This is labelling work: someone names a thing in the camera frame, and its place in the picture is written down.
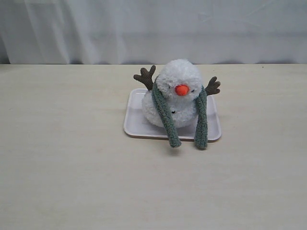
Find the white backdrop curtain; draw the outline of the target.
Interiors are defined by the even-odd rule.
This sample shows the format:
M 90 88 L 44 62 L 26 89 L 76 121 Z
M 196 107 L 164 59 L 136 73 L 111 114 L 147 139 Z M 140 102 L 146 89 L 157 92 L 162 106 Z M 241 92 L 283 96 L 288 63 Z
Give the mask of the white backdrop curtain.
M 304 0 L 3 0 L 9 64 L 300 63 Z

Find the green knitted scarf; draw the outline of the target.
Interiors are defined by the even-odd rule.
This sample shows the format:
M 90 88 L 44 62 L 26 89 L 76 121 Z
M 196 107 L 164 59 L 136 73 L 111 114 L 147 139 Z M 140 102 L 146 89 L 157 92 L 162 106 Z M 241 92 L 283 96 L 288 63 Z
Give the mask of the green knitted scarf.
M 208 145 L 207 96 L 208 90 L 206 87 L 202 86 L 201 92 L 196 99 L 193 100 L 198 112 L 194 143 L 196 148 L 200 150 L 205 150 Z M 152 100 L 166 131 L 170 146 L 172 148 L 180 147 L 181 141 L 171 115 L 171 110 L 166 103 L 166 98 L 163 96 L 162 91 L 158 89 L 157 80 L 153 83 Z

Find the white rectangular plastic tray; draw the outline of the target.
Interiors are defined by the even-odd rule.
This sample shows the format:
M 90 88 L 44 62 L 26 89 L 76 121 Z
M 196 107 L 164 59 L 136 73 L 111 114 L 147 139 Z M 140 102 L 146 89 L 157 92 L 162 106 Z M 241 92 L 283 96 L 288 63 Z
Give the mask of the white rectangular plastic tray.
M 137 88 L 130 92 L 123 129 L 133 138 L 149 138 L 167 140 L 164 128 L 152 125 L 142 113 L 142 99 L 147 93 L 146 88 Z M 207 97 L 208 141 L 215 142 L 222 136 L 215 99 Z

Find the white plush snowman toy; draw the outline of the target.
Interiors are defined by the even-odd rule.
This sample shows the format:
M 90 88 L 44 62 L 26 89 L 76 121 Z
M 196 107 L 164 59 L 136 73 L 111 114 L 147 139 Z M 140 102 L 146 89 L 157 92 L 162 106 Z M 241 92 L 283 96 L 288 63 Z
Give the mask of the white plush snowman toy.
M 154 104 L 154 86 L 162 93 L 176 128 L 186 127 L 196 119 L 196 98 L 202 89 L 207 95 L 220 92 L 221 83 L 216 76 L 212 77 L 204 87 L 199 69 L 186 59 L 168 62 L 153 80 L 155 70 L 156 66 L 153 65 L 150 70 L 141 68 L 140 74 L 133 75 L 136 81 L 147 88 L 147 93 L 142 100 L 142 112 L 145 118 L 155 126 L 163 127 L 163 122 Z

